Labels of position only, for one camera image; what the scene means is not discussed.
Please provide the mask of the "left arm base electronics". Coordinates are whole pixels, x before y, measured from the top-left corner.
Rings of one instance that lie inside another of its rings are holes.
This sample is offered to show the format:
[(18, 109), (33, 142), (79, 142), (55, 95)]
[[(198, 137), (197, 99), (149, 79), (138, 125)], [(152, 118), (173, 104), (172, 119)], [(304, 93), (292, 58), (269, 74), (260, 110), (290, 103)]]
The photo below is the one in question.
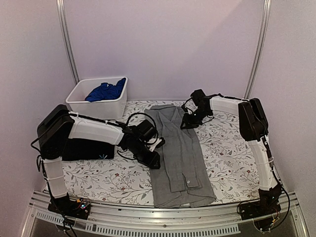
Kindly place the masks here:
[(51, 198), (48, 210), (66, 217), (87, 220), (91, 203), (85, 199), (71, 200), (69, 197)]

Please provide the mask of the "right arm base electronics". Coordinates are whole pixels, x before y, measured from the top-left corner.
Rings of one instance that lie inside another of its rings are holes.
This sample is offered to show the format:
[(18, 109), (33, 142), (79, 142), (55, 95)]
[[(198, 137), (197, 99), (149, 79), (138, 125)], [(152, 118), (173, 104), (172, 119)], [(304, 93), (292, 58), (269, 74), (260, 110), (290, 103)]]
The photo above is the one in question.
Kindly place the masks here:
[(258, 218), (253, 224), (261, 232), (268, 232), (274, 227), (280, 211), (281, 207), (278, 202), (267, 208), (262, 207), (260, 201), (242, 201), (237, 205), (237, 214), (241, 216), (242, 220)]

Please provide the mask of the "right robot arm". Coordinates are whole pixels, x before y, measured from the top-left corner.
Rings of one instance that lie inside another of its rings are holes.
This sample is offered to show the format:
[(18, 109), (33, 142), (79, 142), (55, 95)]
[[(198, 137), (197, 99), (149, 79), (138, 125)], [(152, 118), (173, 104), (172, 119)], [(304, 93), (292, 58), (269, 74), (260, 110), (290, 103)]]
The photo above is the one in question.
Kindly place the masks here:
[(214, 111), (225, 112), (238, 117), (239, 133), (250, 146), (259, 175), (259, 197), (255, 211), (266, 215), (278, 203), (282, 185), (276, 178), (274, 157), (269, 138), (268, 121), (258, 98), (239, 99), (222, 94), (205, 95), (203, 90), (195, 90), (181, 106), (185, 112), (181, 129), (197, 128), (205, 117), (213, 116)]

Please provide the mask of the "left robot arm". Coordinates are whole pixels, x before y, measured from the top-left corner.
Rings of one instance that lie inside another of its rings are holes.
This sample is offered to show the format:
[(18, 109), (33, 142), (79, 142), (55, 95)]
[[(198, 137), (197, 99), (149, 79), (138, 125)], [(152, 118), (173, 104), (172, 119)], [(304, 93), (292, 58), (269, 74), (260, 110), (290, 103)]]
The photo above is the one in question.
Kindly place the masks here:
[(158, 134), (155, 121), (148, 117), (138, 125), (80, 115), (57, 105), (37, 127), (44, 178), (54, 206), (62, 214), (70, 214), (73, 203), (66, 190), (62, 161), (111, 159), (115, 147), (130, 151), (133, 158), (150, 169), (160, 168), (156, 149), (165, 140)]

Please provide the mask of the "black t-shirt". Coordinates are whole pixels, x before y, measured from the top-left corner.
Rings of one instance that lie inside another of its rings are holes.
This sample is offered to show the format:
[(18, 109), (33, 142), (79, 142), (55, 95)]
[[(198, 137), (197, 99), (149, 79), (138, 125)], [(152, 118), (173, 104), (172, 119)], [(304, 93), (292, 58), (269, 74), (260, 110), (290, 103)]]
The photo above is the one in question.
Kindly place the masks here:
[(113, 159), (115, 146), (87, 139), (68, 139), (62, 153), (63, 161)]

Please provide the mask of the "grey garment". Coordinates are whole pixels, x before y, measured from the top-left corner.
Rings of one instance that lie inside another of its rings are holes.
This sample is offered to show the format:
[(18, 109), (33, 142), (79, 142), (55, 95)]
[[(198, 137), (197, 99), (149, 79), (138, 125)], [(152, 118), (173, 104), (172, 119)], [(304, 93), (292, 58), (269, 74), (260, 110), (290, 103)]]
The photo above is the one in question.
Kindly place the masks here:
[(174, 208), (210, 205), (216, 195), (210, 184), (199, 139), (193, 129), (181, 129), (184, 111), (174, 105), (146, 109), (165, 144), (157, 149), (160, 169), (150, 171), (154, 206)]

